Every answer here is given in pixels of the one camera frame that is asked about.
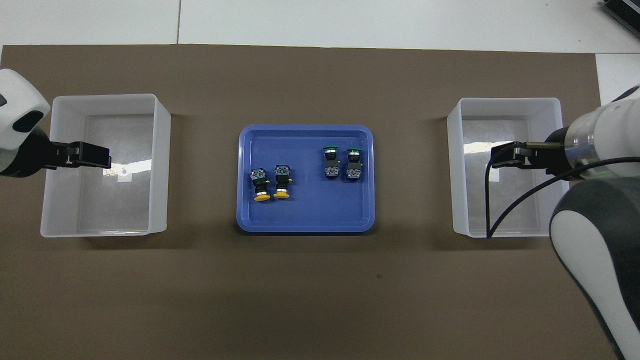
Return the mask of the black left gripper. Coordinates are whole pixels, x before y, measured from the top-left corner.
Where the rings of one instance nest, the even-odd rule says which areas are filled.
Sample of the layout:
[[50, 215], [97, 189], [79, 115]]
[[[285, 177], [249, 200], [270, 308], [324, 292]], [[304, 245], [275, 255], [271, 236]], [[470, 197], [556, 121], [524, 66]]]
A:
[[9, 164], [1, 166], [1, 175], [29, 177], [42, 169], [56, 170], [58, 167], [73, 166], [110, 169], [112, 167], [110, 150], [84, 141], [71, 143], [50, 141], [48, 135], [41, 128], [36, 127], [16, 149]]

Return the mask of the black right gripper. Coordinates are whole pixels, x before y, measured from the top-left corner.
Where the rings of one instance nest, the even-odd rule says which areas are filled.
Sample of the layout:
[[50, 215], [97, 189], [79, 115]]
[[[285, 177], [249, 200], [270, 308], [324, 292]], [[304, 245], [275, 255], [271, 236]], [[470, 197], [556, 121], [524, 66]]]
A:
[[546, 174], [558, 176], [573, 169], [565, 150], [565, 140], [568, 127], [563, 127], [551, 132], [544, 141], [512, 141], [491, 148], [490, 161], [492, 169], [502, 167], [515, 167], [517, 169], [528, 169], [527, 157], [521, 153], [512, 153], [516, 149], [527, 148], [533, 150], [534, 155], [529, 158], [530, 164], [535, 169], [544, 169]]

